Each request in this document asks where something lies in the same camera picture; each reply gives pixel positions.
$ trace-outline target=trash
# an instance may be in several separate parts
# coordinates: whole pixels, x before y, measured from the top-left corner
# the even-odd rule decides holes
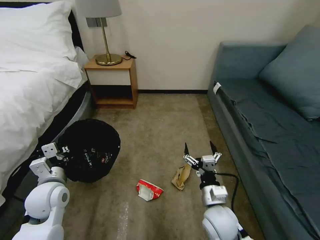
[[[58,139],[60,148],[68,146],[68,160],[60,161],[72,181],[92,183],[106,176],[120,151],[118,132],[97,119],[76,121]]]
[[[184,189],[184,182],[188,179],[191,171],[191,166],[189,164],[179,167],[176,175],[174,175],[171,183],[178,188],[180,191]]]
[[[140,179],[137,184],[137,190],[139,192],[139,197],[146,201],[159,198],[163,192],[163,189],[142,179]]]

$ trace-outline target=trash bag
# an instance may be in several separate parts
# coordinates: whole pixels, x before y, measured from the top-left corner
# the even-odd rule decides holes
[[[77,121],[58,139],[60,149],[69,149],[60,167],[72,181],[95,182],[110,172],[120,143],[118,132],[109,124],[96,119]]]

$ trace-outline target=lamp shade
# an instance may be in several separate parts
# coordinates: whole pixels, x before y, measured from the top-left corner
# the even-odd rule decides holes
[[[121,15],[118,0],[76,0],[78,9],[87,18],[116,17]]]

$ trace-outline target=wall socket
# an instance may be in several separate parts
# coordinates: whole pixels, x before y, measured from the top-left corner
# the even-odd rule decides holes
[[[100,18],[86,18],[88,27],[101,27]],[[106,18],[102,18],[102,24],[107,27]]]

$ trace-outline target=wooden nightstand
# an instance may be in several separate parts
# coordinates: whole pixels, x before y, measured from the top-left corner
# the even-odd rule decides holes
[[[138,83],[134,59],[123,59],[114,66],[101,66],[96,64],[94,56],[84,69],[97,108],[136,108]]]

